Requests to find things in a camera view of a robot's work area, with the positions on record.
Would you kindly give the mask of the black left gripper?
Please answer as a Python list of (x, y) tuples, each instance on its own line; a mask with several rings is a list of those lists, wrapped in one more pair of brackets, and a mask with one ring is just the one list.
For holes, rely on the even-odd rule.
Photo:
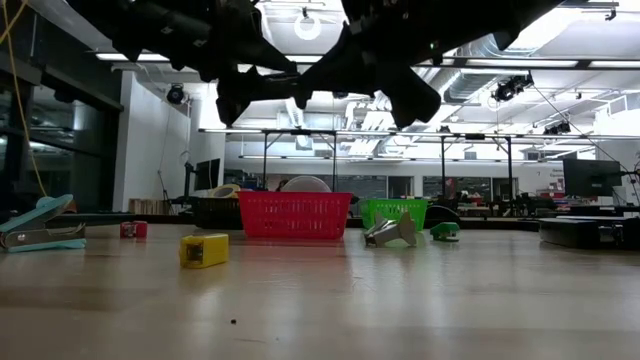
[[(258, 9), (220, 9), (214, 17), (202, 65), (202, 79), (216, 80), (216, 106), (220, 120), (232, 126), (251, 100), (295, 97), (300, 74), (263, 35), (262, 13)], [(238, 64), (251, 64), (286, 73), (260, 75), (231, 74)]]

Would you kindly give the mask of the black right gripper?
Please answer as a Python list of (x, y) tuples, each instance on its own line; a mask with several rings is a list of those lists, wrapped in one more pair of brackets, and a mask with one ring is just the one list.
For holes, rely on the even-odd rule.
[[(345, 9), (344, 34), (296, 80), (294, 100), (300, 109), (316, 90), (345, 92), (356, 65), (440, 64), (439, 9)], [(382, 73), (380, 90), (389, 98), (398, 129), (416, 120), (428, 123), (441, 107), (440, 94), (410, 67), (391, 66)]]

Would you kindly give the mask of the yellow tape roll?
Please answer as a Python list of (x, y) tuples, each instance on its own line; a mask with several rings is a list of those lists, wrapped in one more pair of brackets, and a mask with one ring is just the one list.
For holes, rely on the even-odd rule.
[(225, 184), (213, 189), (210, 189), (207, 192), (208, 198), (214, 199), (227, 199), (227, 198), (236, 198), (237, 193), (241, 190), (241, 188), (236, 184)]

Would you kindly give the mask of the green mini stapler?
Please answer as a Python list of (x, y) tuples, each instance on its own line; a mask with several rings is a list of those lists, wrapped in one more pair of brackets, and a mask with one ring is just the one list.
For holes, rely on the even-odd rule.
[(434, 241), (458, 242), (460, 227), (455, 222), (441, 222), (430, 229)]

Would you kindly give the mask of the red mini stapler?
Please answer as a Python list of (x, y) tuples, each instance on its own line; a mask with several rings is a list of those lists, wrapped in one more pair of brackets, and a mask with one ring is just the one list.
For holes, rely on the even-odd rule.
[(148, 223), (145, 221), (131, 221), (120, 224), (121, 238), (146, 239), (148, 233)]

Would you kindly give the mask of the teal staple remover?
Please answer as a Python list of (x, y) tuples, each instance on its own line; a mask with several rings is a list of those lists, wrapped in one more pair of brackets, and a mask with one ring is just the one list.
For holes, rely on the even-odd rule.
[(46, 227), (47, 222), (62, 215), (73, 200), (72, 194), (43, 197), (33, 210), (0, 224), (0, 248), (6, 253), (84, 249), (84, 223), (62, 232), (52, 232)]

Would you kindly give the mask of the black metal gantry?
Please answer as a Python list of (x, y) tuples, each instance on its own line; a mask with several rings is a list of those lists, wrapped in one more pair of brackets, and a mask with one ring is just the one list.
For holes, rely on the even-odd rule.
[(302, 129), (302, 128), (289, 128), (289, 129), (257, 129), (257, 128), (225, 128), (225, 129), (199, 129), (201, 133), (216, 133), (216, 134), (261, 134), (264, 136), (263, 146), (263, 181), (266, 181), (266, 169), (267, 169), (267, 152), (270, 147), (268, 138), (270, 134), (277, 134), (281, 136), (288, 134), (291, 136), (318, 136), (325, 140), (325, 136), (331, 136), (332, 142), (328, 142), (329, 147), (333, 151), (333, 155), (329, 157), (332, 161), (332, 190), (338, 189), (337, 182), (337, 140), (339, 136), (365, 136), (365, 137), (392, 137), (392, 136), (406, 136), (416, 137), (421, 139), (423, 137), (439, 138), (441, 145), (441, 177), (442, 180), (442, 193), (445, 193), (445, 180), (446, 177), (446, 165), (445, 155), (446, 150), (444, 147), (446, 138), (455, 138), (462, 140), (498, 140), (504, 139), (507, 147), (503, 151), (507, 154), (507, 168), (508, 168), (508, 189), (509, 199), (514, 198), (514, 177), (513, 177), (513, 157), (512, 157), (512, 139), (513, 135), (501, 135), (501, 134), (483, 134), (483, 133), (442, 133), (442, 132), (403, 132), (403, 131), (348, 131), (348, 130), (323, 130), (323, 129)]

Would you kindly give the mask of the black computer monitor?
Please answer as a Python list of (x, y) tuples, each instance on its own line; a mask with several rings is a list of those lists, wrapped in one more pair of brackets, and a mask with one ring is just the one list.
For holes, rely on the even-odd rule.
[(199, 162), (195, 166), (194, 190), (210, 190), (218, 186), (220, 159)]
[(612, 197), (622, 185), (619, 162), (564, 159), (565, 194), (579, 197)]

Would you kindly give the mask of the white dome lamp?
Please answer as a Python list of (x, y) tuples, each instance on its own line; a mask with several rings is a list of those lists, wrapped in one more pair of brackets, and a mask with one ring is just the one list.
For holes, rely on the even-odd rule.
[(331, 192), (331, 188), (315, 176), (301, 175), (289, 180), (281, 189), (282, 192)]

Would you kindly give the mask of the red plastic basket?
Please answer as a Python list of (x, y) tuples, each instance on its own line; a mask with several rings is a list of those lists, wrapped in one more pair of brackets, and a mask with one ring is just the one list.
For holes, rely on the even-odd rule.
[(247, 236), (320, 240), (343, 236), (352, 198), (341, 192), (241, 191), (237, 196)]

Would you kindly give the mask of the green plastic basket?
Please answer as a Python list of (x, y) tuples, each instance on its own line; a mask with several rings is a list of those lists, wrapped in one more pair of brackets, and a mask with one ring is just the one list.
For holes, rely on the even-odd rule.
[(361, 216), (363, 226), (371, 228), (375, 216), (381, 215), (385, 219), (398, 221), (404, 213), (410, 215), (415, 223), (417, 232), (424, 228), (426, 210), (430, 203), (423, 199), (367, 199), (361, 202)]

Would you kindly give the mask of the black plastic bin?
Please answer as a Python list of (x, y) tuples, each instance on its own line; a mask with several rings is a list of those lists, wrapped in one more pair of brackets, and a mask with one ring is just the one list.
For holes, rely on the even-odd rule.
[(236, 198), (194, 198), (194, 224), (203, 229), (242, 230), (240, 204)]

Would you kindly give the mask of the black ceiling spotlight cluster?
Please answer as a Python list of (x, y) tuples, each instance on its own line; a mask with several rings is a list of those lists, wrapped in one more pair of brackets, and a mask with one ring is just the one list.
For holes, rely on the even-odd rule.
[(534, 81), (531, 74), (515, 75), (499, 82), (491, 97), (497, 102), (508, 102), (533, 84)]

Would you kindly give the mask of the wooden crate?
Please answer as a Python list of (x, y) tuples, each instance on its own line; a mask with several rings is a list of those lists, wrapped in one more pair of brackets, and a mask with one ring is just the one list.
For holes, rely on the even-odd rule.
[(134, 199), (128, 203), (128, 211), (136, 215), (171, 215), (171, 204), (166, 200)]

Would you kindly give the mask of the black aluminium frame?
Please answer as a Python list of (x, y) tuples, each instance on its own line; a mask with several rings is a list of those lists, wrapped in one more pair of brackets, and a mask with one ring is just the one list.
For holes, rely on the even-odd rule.
[[(204, 221), (196, 220), (189, 216), (175, 215), (135, 215), (125, 213), (99, 213), (99, 214), (63, 214), (46, 223), (47, 228), (67, 228), (76, 227), (84, 223), (86, 226), (120, 225), (124, 222), (142, 221), (148, 224), (161, 225), (195, 225), (201, 229), (217, 230), (242, 230), (243, 225), (240, 219)], [(473, 230), (518, 230), (538, 232), (540, 219), (519, 220), (515, 218), (463, 218), (458, 220), (461, 229)]]

